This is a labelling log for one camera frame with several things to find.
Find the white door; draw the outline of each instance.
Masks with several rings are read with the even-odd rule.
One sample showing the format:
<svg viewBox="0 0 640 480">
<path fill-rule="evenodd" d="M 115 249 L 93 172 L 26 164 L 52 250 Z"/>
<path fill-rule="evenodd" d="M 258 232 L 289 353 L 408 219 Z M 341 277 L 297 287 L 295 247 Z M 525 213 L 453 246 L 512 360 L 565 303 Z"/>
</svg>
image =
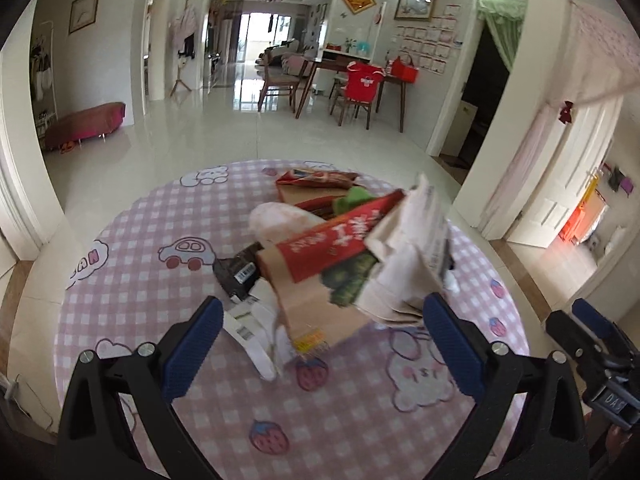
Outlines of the white door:
<svg viewBox="0 0 640 480">
<path fill-rule="evenodd" d="M 623 99 L 579 109 L 508 241 L 547 248 L 584 195 L 604 158 Z"/>
</svg>

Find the valance curtain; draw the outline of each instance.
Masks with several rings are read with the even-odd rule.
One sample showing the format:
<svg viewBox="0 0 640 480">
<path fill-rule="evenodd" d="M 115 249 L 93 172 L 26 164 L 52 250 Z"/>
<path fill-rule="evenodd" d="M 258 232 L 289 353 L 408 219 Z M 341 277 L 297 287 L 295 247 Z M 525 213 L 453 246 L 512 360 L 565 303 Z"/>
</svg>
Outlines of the valance curtain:
<svg viewBox="0 0 640 480">
<path fill-rule="evenodd" d="M 484 234 L 506 214 L 530 176 L 542 177 L 532 170 L 543 149 L 551 141 L 557 146 L 571 127 L 564 122 L 571 120 L 565 103 L 572 105 L 575 117 L 581 108 L 615 101 L 640 88 L 640 39 L 631 27 L 578 2 L 571 2 L 569 27 L 545 103 L 482 212 L 479 229 Z"/>
<path fill-rule="evenodd" d="M 502 61 L 511 72 L 518 52 L 527 3 L 524 0 L 476 0 L 476 2 L 478 15 L 485 20 Z"/>
</svg>

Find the sofa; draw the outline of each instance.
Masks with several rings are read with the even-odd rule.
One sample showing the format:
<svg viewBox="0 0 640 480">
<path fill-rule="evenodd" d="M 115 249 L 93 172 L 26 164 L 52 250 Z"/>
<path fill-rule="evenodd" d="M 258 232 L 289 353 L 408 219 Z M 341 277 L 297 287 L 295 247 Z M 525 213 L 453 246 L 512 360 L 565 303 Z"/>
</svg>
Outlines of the sofa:
<svg viewBox="0 0 640 480">
<path fill-rule="evenodd" d="M 264 61 L 265 52 L 269 52 L 271 54 L 271 62 L 269 66 L 281 66 L 282 65 L 282 55 L 287 52 L 294 53 L 298 51 L 298 47 L 300 46 L 300 42 L 298 40 L 289 40 L 283 41 L 280 45 L 267 47 L 260 57 L 255 60 L 256 65 L 262 66 Z"/>
<path fill-rule="evenodd" d="M 125 110 L 124 103 L 106 103 L 69 114 L 47 128 L 45 148 L 56 150 L 66 142 L 113 133 L 122 124 Z"/>
</svg>

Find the red snack package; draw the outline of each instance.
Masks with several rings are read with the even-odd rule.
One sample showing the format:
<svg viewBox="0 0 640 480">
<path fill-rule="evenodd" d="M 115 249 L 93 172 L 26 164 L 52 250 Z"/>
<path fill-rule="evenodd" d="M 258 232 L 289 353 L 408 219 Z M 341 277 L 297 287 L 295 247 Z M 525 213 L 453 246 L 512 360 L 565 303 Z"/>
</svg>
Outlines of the red snack package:
<svg viewBox="0 0 640 480">
<path fill-rule="evenodd" d="M 293 282 L 306 280 L 366 250 L 364 238 L 403 198 L 404 192 L 397 189 L 277 244 Z"/>
<path fill-rule="evenodd" d="M 339 187 L 351 189 L 359 175 L 347 171 L 316 171 L 305 168 L 294 168 L 276 180 L 276 185 L 302 187 Z"/>
</svg>

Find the red cloth on chair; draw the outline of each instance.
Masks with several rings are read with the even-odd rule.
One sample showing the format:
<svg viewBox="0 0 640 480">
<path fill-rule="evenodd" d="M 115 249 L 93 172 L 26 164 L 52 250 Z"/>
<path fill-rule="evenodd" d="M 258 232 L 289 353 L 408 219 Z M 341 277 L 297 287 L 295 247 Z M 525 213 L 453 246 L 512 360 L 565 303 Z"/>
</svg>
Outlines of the red cloth on chair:
<svg viewBox="0 0 640 480">
<path fill-rule="evenodd" d="M 385 78 L 379 67 L 352 61 L 347 65 L 349 77 L 344 95 L 347 99 L 360 103 L 371 103 L 378 93 L 378 85 Z"/>
</svg>

